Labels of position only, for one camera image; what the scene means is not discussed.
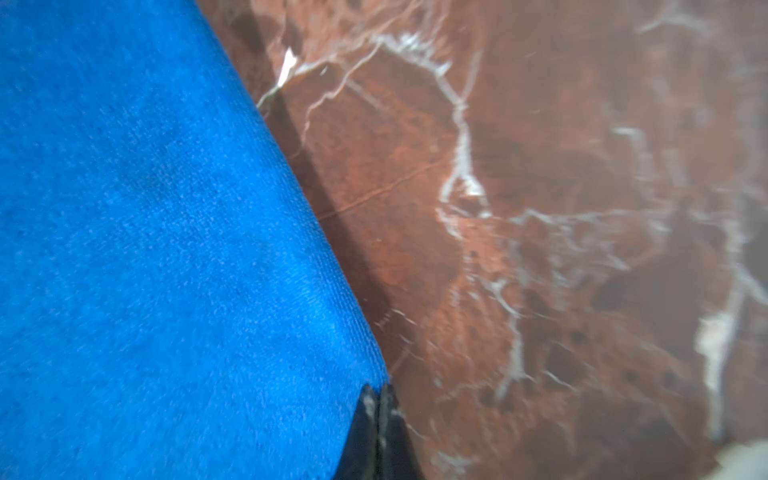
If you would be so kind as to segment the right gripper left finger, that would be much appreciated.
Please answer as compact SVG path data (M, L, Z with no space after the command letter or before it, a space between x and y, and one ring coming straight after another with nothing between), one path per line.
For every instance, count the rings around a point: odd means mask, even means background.
M363 386L333 480L373 480L377 476L377 391Z

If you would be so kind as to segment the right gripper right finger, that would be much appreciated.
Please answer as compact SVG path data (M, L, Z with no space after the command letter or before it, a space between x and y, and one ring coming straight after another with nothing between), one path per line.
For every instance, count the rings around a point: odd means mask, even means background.
M377 420L377 478L424 480L405 414L390 384L381 389Z

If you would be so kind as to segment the blue towel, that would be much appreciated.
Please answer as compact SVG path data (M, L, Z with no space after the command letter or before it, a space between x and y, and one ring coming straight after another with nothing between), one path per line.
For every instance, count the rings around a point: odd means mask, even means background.
M387 379L191 1L1 5L1 475L329 479Z

